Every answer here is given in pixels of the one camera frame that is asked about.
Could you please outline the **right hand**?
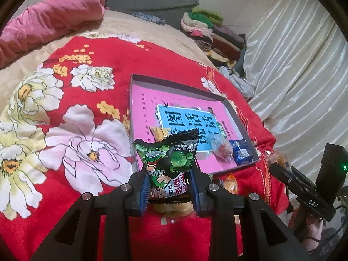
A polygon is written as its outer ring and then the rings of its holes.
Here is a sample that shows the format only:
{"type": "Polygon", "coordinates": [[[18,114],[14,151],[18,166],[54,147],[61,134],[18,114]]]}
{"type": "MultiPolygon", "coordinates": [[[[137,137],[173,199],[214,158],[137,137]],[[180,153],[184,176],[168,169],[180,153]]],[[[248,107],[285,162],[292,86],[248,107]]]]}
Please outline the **right hand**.
{"type": "Polygon", "coordinates": [[[308,213],[301,207],[296,208],[288,221],[288,228],[297,236],[302,246],[309,253],[318,248],[321,241],[324,220],[308,213]]]}

